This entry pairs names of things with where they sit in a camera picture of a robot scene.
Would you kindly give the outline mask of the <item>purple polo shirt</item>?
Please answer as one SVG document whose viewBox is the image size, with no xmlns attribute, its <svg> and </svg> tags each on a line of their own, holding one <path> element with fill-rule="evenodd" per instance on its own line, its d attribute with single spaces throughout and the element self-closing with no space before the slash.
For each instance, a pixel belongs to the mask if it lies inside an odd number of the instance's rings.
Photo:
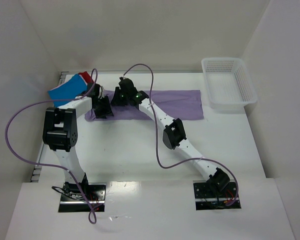
<svg viewBox="0 0 300 240">
<path fill-rule="evenodd" d="M 175 119 L 197 121 L 204 118 L 200 90 L 154 90 L 152 101 Z M 114 106 L 111 109 L 113 116 L 107 116 L 106 121 L 150 120 L 133 106 Z"/>
</svg>

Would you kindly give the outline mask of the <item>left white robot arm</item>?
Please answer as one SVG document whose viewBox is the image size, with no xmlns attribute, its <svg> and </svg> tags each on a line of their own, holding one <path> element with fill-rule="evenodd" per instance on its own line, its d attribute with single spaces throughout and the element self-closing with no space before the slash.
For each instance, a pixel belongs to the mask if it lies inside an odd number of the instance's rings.
<svg viewBox="0 0 300 240">
<path fill-rule="evenodd" d="M 85 195 L 90 194 L 86 173 L 80 166 L 75 145 L 78 140 L 77 119 L 87 112 L 92 112 L 98 119 L 114 116 L 109 97 L 99 84 L 88 84 L 87 90 L 59 107 L 46 109 L 43 142 L 56 154 L 64 168 L 65 187 L 63 192 L 79 192 L 80 185 Z"/>
</svg>

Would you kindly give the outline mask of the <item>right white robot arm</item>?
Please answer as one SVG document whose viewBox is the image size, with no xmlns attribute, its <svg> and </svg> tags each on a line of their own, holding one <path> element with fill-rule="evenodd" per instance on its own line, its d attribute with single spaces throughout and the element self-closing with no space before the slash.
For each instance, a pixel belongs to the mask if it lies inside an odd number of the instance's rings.
<svg viewBox="0 0 300 240">
<path fill-rule="evenodd" d="M 120 77 L 119 86 L 115 88 L 113 106 L 133 106 L 146 114 L 155 123 L 155 135 L 158 137 L 159 130 L 163 131 L 163 144 L 170 150 L 176 150 L 187 162 L 193 166 L 206 180 L 210 192 L 215 196 L 225 189 L 230 182 L 228 174 L 216 161 L 205 158 L 186 137 L 182 120 L 173 118 L 150 101 L 149 95 L 144 91 L 138 91 L 129 78 Z"/>
</svg>

